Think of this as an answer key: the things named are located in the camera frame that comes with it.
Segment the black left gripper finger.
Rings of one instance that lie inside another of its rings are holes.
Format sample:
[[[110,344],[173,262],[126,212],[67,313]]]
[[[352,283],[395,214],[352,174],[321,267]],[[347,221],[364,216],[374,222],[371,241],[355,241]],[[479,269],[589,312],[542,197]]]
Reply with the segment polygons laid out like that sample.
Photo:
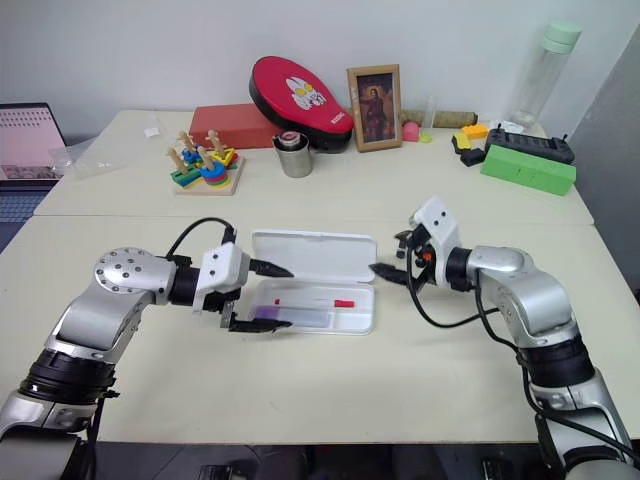
[[[249,261],[249,270],[256,275],[272,278],[292,278],[294,276],[294,274],[286,268],[259,259],[251,259]]]
[[[291,326],[291,322],[273,319],[233,320],[230,322],[228,330],[236,333],[273,333]]]

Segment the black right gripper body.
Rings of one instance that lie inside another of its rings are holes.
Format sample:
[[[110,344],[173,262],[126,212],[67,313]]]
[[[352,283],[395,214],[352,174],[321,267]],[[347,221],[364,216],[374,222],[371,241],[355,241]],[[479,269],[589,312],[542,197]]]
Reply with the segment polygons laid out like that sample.
[[[419,275],[413,278],[415,286],[435,283],[436,254],[430,243],[431,236],[424,227],[417,227],[412,231],[406,246],[399,246],[396,257],[411,260],[419,270]]]

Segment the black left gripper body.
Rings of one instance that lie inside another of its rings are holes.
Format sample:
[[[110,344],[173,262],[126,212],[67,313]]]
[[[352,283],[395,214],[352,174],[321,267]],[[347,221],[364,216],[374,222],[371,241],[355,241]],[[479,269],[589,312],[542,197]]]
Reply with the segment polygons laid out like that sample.
[[[236,289],[228,293],[214,291],[205,297],[203,310],[220,315],[220,327],[230,330],[236,319],[235,302],[240,299],[241,290]]]

